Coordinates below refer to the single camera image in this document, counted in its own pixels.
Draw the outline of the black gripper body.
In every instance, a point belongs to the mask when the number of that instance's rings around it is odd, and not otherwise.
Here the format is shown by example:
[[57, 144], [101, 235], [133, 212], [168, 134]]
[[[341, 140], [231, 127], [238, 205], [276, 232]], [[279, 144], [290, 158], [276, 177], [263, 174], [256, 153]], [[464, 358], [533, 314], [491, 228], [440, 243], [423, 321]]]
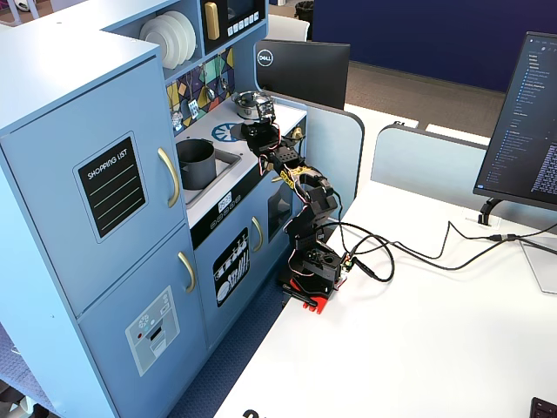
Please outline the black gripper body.
[[280, 142], [279, 128], [269, 119], [251, 121], [250, 150], [253, 153], [265, 153]]

